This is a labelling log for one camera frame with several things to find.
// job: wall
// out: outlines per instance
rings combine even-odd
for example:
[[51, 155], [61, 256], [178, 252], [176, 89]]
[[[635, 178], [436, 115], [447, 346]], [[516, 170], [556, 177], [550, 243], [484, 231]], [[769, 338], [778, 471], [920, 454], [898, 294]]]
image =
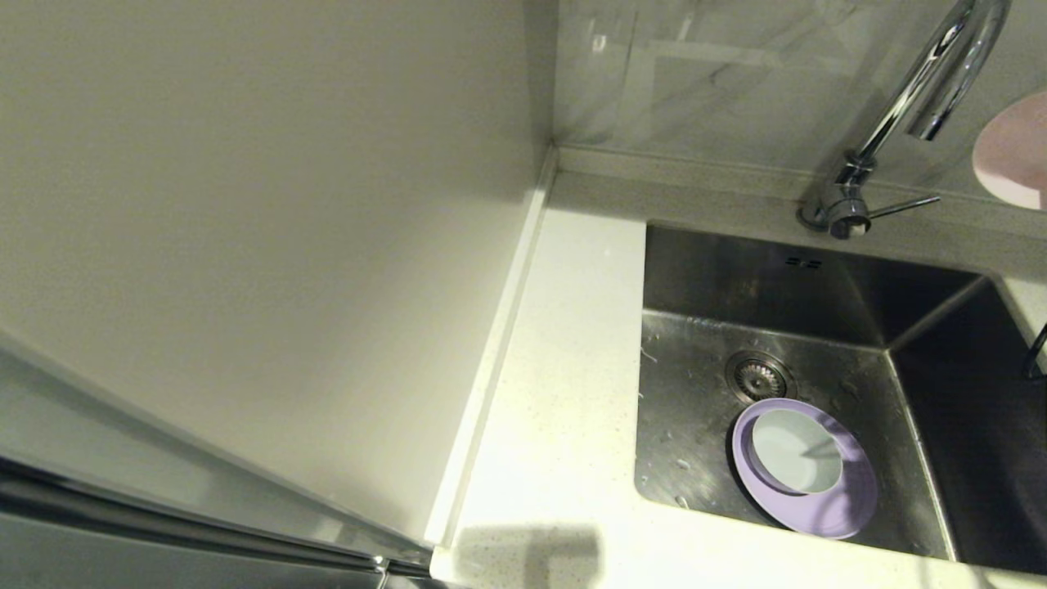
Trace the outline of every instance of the wall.
[[[954, 0], [565, 0], [556, 136], [566, 144], [828, 172], [868, 133]], [[933, 142], [899, 132], [878, 182], [992, 198], [980, 130], [1047, 89], [1047, 3], [1016, 0], [979, 80]]]
[[555, 10], [4, 2], [0, 331], [420, 537], [549, 140]]

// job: white countertop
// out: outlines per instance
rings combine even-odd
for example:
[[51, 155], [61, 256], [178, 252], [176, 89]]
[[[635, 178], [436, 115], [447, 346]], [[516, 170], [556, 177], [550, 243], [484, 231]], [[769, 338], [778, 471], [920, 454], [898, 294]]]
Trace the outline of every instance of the white countertop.
[[[454, 542], [433, 575], [471, 589], [1047, 587], [687, 512], [633, 486], [646, 225], [550, 209]], [[1044, 288], [1011, 296], [1042, 321]]]

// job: bowl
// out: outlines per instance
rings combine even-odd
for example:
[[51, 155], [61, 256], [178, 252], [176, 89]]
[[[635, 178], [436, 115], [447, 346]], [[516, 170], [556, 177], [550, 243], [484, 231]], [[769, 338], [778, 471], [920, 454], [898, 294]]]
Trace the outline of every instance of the bowl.
[[843, 473], [837, 440], [821, 424], [802, 413], [776, 409], [753, 425], [752, 456], [783, 493], [814, 495], [831, 490]]

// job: faucet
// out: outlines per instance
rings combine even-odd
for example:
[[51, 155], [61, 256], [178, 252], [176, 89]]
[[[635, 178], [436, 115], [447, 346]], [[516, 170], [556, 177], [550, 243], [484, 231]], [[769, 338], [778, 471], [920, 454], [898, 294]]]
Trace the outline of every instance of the faucet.
[[[828, 229], [837, 239], [849, 239], [868, 231], [876, 217], [940, 200], [930, 196], [870, 211], [862, 198], [862, 186], [876, 168], [876, 153], [884, 141], [927, 89], [931, 78], [956, 55], [908, 130], [910, 135], [934, 140], [978, 76], [1000, 37], [1009, 9], [1010, 0], [959, 0], [953, 6], [865, 142], [844, 152], [843, 163], [832, 183], [809, 194], [797, 210], [797, 219], [803, 225], [815, 230]], [[963, 38], [966, 42], [958, 49]]]

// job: sink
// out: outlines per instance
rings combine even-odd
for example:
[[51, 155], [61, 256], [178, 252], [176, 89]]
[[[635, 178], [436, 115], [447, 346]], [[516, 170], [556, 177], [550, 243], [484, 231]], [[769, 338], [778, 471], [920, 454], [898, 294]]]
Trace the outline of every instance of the sink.
[[[876, 473], [875, 515], [847, 542], [1047, 574], [1047, 405], [988, 277], [650, 225], [640, 344], [645, 498], [780, 527], [729, 444], [749, 400], [788, 397]], [[739, 358], [768, 382], [747, 387]]]

